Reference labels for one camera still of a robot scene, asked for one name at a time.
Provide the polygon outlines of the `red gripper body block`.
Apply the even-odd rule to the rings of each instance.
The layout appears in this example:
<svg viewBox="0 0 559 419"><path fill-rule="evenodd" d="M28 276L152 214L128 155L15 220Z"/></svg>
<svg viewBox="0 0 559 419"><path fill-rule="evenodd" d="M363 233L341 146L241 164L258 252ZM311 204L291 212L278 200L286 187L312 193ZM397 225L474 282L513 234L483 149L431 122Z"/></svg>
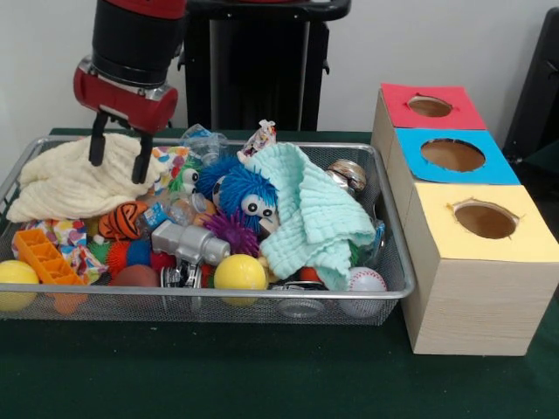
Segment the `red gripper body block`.
<svg viewBox="0 0 559 419"><path fill-rule="evenodd" d="M168 125L178 101L178 91L168 84L148 89L105 78L96 71L90 56L85 56L75 70L73 91L82 106L95 112L104 111L150 134Z"/></svg>

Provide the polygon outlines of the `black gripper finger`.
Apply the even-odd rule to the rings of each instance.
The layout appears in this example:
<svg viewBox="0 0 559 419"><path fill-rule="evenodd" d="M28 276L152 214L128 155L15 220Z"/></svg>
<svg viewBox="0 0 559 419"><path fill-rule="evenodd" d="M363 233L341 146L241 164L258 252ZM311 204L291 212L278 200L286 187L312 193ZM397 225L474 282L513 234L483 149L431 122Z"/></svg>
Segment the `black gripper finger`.
<svg viewBox="0 0 559 419"><path fill-rule="evenodd" d="M135 157L132 172L133 183L145 183L153 147L153 135L140 132L140 153Z"/></svg>
<svg viewBox="0 0 559 419"><path fill-rule="evenodd" d="M107 114L99 112L93 123L88 160L93 166L100 166L103 162L106 138L104 130L107 124Z"/></svg>

